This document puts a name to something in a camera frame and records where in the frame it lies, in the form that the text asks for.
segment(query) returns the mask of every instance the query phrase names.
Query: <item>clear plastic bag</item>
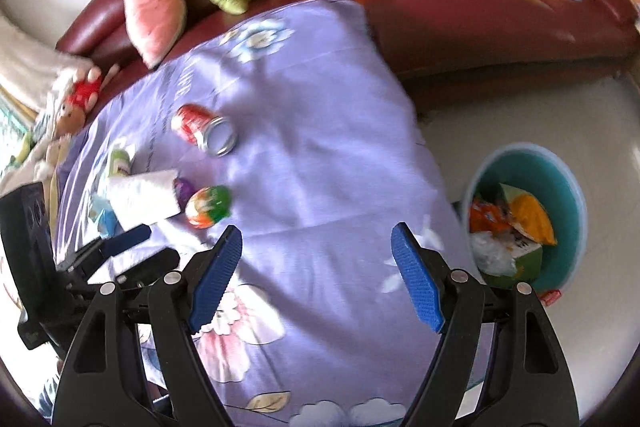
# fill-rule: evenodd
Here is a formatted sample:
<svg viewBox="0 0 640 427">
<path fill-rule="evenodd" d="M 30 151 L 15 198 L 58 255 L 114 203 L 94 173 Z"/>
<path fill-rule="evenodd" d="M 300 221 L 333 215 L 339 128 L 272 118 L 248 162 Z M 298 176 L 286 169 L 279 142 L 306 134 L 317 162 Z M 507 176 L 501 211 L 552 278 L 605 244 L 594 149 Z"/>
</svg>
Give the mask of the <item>clear plastic bag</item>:
<svg viewBox="0 0 640 427">
<path fill-rule="evenodd" d="M 491 232 L 472 233 L 471 250 L 481 272 L 495 276 L 516 275 L 518 268 L 514 258 Z"/>
</svg>

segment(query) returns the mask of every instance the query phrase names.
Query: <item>trash can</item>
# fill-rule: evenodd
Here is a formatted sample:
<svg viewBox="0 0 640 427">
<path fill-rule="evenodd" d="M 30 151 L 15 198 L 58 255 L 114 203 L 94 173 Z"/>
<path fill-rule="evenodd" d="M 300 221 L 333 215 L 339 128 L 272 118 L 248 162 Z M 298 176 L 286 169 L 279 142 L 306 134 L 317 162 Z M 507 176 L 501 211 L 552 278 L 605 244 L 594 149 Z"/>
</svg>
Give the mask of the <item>trash can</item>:
<svg viewBox="0 0 640 427">
<path fill-rule="evenodd" d="M 543 247 L 542 270 L 532 286 L 539 296 L 553 290 L 560 290 L 561 295 L 571 284 L 587 245 L 587 206 L 575 176 L 558 156 L 539 145 L 512 143 L 496 150 L 482 163 L 462 201 L 468 241 L 474 195 L 479 192 L 492 201 L 499 184 L 530 192 L 545 208 L 558 245 Z"/>
</svg>

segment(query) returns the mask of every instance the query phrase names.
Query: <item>leather sofa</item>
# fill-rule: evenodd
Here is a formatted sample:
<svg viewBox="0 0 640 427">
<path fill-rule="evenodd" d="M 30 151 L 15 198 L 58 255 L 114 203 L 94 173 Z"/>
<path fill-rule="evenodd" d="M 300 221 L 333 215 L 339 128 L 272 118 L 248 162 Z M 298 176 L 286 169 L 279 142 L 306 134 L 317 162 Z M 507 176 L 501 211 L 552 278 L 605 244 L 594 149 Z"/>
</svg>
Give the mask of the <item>leather sofa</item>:
<svg viewBox="0 0 640 427">
<path fill-rule="evenodd" d="M 187 31 L 166 60 L 254 14 L 297 0 L 253 0 L 231 16 L 186 0 Z M 480 96 L 596 79 L 626 70 L 640 50 L 628 0 L 355 0 L 380 53 L 418 111 Z M 122 0 L 92 0 L 58 42 L 61 51 L 123 71 L 97 110 L 147 73 L 130 44 Z"/>
</svg>

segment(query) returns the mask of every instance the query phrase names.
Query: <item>tile floor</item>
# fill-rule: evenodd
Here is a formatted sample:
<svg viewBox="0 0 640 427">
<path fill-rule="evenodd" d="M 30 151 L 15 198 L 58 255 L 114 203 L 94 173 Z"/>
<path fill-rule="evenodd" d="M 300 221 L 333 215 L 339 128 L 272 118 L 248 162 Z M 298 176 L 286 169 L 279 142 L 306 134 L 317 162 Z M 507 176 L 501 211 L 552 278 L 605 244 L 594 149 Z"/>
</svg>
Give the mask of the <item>tile floor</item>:
<svg viewBox="0 0 640 427">
<path fill-rule="evenodd" d="M 482 160 L 509 142 L 559 155 L 582 186 L 588 249 L 573 285 L 547 309 L 587 416 L 640 341 L 640 96 L 629 79 L 434 112 L 423 124 L 451 201 Z"/>
</svg>

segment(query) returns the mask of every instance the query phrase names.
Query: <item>pink flower print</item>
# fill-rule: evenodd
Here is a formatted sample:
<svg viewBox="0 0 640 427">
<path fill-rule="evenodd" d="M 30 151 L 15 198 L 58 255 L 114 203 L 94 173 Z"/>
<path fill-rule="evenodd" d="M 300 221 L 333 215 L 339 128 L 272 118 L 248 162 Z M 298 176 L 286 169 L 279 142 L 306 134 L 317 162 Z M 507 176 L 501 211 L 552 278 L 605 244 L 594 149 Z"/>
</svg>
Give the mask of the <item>pink flower print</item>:
<svg viewBox="0 0 640 427">
<path fill-rule="evenodd" d="M 260 346 L 284 336 L 278 312 L 267 294 L 250 284 L 227 289 L 212 321 L 200 330 L 197 350 L 214 381 L 242 381 L 251 362 L 246 344 Z"/>
</svg>

